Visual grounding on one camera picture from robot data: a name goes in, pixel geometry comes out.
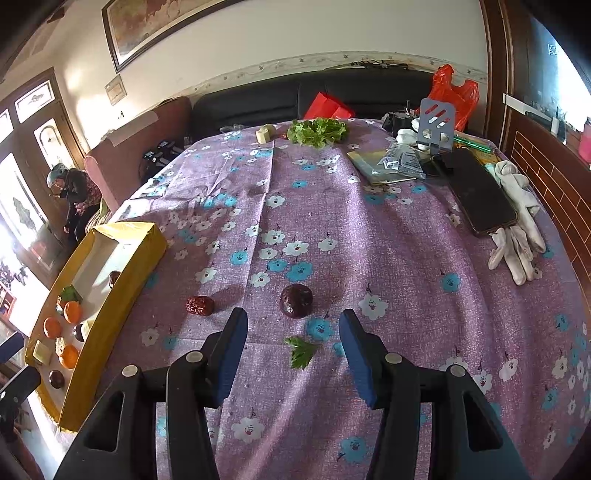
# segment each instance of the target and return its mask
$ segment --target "orange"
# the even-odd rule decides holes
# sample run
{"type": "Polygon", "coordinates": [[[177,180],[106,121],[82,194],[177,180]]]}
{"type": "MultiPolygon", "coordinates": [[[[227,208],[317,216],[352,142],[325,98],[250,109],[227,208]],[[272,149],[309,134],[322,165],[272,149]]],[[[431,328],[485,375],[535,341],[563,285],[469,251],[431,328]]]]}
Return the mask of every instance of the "orange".
{"type": "Polygon", "coordinates": [[[66,345],[64,347],[64,351],[60,355],[60,363],[68,368],[72,369],[76,366],[76,362],[78,361],[78,350],[74,345],[66,345]]]}
{"type": "Polygon", "coordinates": [[[69,301],[64,307],[64,317],[68,323],[75,325],[82,319],[82,307],[77,301],[69,301]]]}
{"type": "Polygon", "coordinates": [[[61,323],[58,319],[54,317],[49,317],[45,319],[43,323],[43,331],[45,332],[45,336],[50,338],[51,340],[55,340],[59,336],[61,336],[61,323]]]}

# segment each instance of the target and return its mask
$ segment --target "red gift bag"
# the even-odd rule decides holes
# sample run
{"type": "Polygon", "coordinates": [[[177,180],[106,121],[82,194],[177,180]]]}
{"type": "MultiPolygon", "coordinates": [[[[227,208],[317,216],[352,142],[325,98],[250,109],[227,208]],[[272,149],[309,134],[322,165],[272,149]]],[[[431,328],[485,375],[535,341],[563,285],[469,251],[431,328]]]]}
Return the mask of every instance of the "red gift bag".
{"type": "Polygon", "coordinates": [[[355,112],[344,103],[326,93],[320,92],[304,115],[304,120],[314,118],[353,118],[355,112]]]}

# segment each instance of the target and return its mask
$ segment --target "screw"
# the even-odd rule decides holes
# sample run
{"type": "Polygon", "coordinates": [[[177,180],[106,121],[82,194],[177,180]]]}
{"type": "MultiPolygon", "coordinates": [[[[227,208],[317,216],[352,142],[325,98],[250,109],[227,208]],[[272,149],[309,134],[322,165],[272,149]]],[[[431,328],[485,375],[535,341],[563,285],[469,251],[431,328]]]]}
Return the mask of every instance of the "screw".
{"type": "Polygon", "coordinates": [[[386,361],[389,364],[400,364],[402,363],[402,356],[399,353],[390,352],[386,354],[386,361]]]}

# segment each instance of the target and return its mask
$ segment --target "black sofa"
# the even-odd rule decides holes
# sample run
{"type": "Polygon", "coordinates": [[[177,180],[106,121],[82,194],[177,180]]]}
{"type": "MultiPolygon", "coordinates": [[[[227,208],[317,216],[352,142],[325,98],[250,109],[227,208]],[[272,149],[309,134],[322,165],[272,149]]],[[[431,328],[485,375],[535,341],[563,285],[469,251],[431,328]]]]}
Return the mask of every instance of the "black sofa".
{"type": "Polygon", "coordinates": [[[193,106],[193,141],[234,124],[254,127],[302,118],[318,92],[355,111],[357,118],[382,118],[409,100],[416,108],[431,91],[433,74],[396,66],[357,67],[294,73],[208,93],[193,106]]]}

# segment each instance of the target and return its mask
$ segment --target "door window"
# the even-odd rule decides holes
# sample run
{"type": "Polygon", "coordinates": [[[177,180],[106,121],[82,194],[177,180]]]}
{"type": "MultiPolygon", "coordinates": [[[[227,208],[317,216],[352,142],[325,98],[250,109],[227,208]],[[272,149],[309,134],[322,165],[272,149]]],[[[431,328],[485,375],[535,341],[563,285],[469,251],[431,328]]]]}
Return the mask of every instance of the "door window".
{"type": "Polygon", "coordinates": [[[50,81],[43,82],[14,102],[14,106],[17,108],[18,121],[23,123],[55,98],[50,81]]]}

